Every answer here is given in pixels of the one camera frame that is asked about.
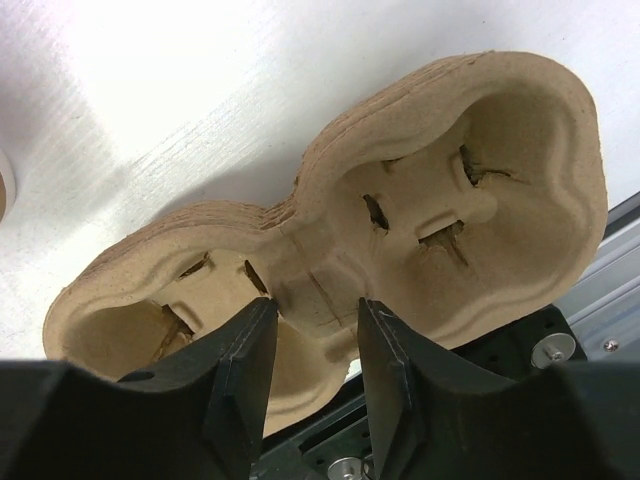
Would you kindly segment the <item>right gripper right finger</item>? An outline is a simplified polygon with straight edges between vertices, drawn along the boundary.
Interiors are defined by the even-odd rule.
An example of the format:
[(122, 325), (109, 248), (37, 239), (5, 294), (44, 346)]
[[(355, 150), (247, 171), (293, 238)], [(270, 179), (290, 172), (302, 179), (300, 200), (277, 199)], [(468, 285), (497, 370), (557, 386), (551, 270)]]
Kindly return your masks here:
[(504, 479), (515, 468), (497, 398), (512, 381), (360, 299), (358, 347), (380, 479)]

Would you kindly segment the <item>single brown paper cup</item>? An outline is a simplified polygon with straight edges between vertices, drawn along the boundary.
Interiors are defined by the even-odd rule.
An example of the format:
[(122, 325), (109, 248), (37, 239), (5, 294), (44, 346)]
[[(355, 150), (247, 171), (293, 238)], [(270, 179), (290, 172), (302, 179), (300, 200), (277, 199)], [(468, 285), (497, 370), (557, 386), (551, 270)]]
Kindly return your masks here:
[(1, 174), (1, 211), (0, 220), (4, 221), (11, 212), (17, 195), (17, 187), (11, 162), (5, 152), (0, 150)]

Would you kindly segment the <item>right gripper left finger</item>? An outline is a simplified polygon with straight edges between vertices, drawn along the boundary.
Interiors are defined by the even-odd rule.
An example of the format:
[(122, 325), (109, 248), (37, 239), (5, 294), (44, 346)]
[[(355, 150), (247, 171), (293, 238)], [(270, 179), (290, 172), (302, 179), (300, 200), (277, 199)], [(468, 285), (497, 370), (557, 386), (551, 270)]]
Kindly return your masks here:
[(263, 439), (278, 333), (275, 300), (250, 301), (222, 327), (119, 380), (133, 394), (145, 479), (246, 479)]

